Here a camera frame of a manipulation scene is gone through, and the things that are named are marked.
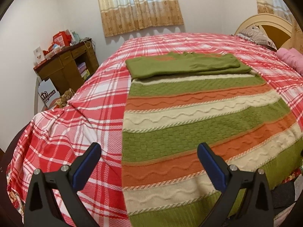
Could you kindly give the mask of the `pink folded blanket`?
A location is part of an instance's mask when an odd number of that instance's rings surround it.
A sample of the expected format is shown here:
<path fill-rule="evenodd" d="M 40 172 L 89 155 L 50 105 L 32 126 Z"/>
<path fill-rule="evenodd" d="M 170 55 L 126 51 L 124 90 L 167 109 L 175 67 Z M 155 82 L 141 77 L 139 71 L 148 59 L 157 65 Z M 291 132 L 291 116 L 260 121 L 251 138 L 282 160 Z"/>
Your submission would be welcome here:
<path fill-rule="evenodd" d="M 303 59 L 302 54 L 298 52 L 295 48 L 285 49 L 280 48 L 276 52 L 277 57 L 290 66 L 293 70 L 303 75 Z"/>

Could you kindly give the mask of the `grey patterned pillow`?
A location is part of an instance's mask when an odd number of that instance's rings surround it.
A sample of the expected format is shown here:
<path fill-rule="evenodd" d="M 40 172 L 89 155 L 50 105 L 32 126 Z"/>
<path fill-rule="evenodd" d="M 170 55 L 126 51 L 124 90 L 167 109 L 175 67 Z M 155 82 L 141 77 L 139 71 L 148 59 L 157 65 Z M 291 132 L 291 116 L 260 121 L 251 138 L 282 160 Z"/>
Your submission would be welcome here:
<path fill-rule="evenodd" d="M 236 36 L 253 42 L 257 45 L 264 46 L 273 51 L 277 51 L 277 47 L 274 42 L 265 35 L 257 26 L 251 26 L 245 29 L 240 30 Z"/>

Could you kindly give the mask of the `white greeting card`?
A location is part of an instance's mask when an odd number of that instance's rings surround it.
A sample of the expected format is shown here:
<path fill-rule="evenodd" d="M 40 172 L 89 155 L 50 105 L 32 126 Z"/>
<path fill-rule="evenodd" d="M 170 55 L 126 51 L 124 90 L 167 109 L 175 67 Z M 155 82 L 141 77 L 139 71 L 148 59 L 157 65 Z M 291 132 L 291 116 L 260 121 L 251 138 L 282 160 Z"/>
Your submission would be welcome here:
<path fill-rule="evenodd" d="M 41 62 L 43 62 L 45 60 L 45 55 L 43 50 L 41 49 L 41 47 L 36 48 L 34 51 L 34 56 L 35 56 L 35 62 L 37 64 L 40 64 Z"/>

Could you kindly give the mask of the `red gift box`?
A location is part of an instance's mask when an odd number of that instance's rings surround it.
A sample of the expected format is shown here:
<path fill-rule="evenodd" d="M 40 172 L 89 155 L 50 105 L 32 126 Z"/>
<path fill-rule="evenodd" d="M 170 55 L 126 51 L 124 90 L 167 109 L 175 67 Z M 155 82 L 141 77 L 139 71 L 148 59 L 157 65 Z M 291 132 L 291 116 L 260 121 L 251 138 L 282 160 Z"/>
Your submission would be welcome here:
<path fill-rule="evenodd" d="M 71 41 L 72 41 L 72 36 L 69 30 L 60 31 L 53 36 L 53 42 L 62 47 L 70 46 Z"/>

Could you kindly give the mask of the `beige patterned window curtain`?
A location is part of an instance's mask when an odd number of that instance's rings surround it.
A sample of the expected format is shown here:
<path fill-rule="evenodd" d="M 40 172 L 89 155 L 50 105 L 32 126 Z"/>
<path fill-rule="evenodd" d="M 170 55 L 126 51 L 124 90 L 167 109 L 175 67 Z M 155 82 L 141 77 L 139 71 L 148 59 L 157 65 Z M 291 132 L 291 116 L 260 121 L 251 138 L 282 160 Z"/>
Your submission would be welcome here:
<path fill-rule="evenodd" d="M 184 24 L 178 0 L 98 0 L 105 37 Z"/>

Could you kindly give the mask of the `green orange cream striped sweater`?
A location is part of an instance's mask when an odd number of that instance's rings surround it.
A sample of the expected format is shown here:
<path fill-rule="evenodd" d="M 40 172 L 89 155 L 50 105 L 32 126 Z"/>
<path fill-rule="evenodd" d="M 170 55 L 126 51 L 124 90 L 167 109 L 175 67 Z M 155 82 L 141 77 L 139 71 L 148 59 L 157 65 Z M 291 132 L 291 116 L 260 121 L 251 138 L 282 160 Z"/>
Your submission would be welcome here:
<path fill-rule="evenodd" d="M 197 147 L 263 169 L 279 185 L 301 161 L 302 130 L 283 98 L 232 54 L 126 61 L 122 188 L 132 226 L 198 226 L 218 200 Z"/>

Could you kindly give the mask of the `red white plaid bedspread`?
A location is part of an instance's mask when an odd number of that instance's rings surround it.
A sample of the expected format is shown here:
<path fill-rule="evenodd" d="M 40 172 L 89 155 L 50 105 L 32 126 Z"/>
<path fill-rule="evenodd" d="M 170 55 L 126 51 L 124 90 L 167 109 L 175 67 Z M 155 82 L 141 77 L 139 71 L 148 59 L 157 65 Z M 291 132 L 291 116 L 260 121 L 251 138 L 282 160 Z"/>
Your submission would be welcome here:
<path fill-rule="evenodd" d="M 20 135 L 7 169 L 8 195 L 22 206 L 23 219 L 31 177 L 36 169 L 55 172 L 71 165 L 96 142 L 102 153 L 77 195 L 98 226 L 132 226 L 122 188 L 122 129 L 131 75 L 126 61 L 173 53 L 232 54 L 283 98 L 302 130 L 302 76 L 276 52 L 223 34 L 177 33 L 125 42 L 81 86 L 63 108 L 33 117 Z M 58 190 L 54 197 L 64 220 L 76 226 Z"/>

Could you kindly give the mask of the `brown wooden desk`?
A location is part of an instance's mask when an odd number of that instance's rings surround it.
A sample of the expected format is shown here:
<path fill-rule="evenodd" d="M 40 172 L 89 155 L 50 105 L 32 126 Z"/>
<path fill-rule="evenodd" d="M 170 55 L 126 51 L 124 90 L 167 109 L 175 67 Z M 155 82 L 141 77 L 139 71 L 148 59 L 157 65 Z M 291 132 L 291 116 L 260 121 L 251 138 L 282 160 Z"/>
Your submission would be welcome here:
<path fill-rule="evenodd" d="M 77 91 L 86 81 L 81 76 L 80 64 L 85 63 L 89 76 L 99 68 L 95 55 L 95 43 L 92 39 L 84 40 L 73 46 L 64 47 L 52 58 L 38 64 L 33 70 L 41 80 L 51 80 L 60 94 L 68 89 Z"/>

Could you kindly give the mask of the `cream wooden headboard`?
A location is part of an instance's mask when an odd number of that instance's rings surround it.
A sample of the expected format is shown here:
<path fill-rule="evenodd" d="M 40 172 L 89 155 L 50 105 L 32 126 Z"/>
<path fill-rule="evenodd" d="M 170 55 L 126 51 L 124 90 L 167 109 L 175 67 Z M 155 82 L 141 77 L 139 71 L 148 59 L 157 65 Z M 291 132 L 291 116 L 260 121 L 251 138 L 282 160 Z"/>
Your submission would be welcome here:
<path fill-rule="evenodd" d="M 246 19 L 236 30 L 238 34 L 242 29 L 257 26 L 279 48 L 291 48 L 292 24 L 274 14 L 260 13 Z"/>

